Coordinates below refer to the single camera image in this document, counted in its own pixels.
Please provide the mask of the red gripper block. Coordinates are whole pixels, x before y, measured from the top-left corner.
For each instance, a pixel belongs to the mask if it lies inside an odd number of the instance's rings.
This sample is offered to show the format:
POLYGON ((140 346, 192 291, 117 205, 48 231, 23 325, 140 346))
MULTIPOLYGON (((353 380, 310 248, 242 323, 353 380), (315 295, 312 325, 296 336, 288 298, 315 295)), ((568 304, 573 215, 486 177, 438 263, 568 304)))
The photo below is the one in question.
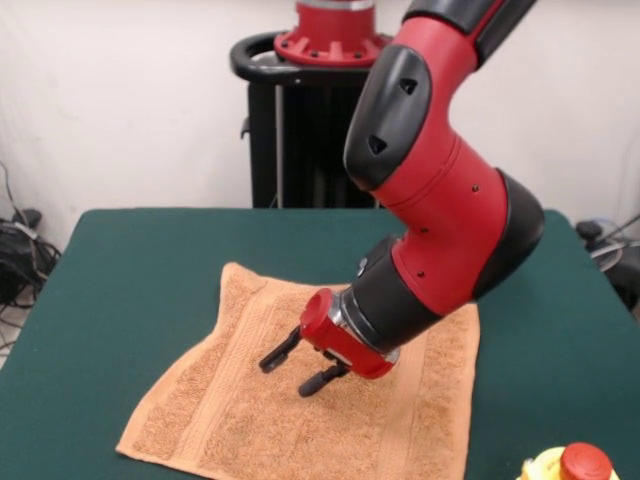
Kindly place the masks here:
POLYGON ((363 343, 347 322, 346 308, 341 295, 328 288, 318 290, 308 301, 295 327, 287 338, 260 362, 263 373, 271 373, 281 366, 298 347, 302 338, 323 353, 329 353, 343 364, 335 364, 320 371, 298 388, 300 397, 311 397, 349 370, 365 379, 386 375, 398 362, 400 349, 379 353, 363 343))

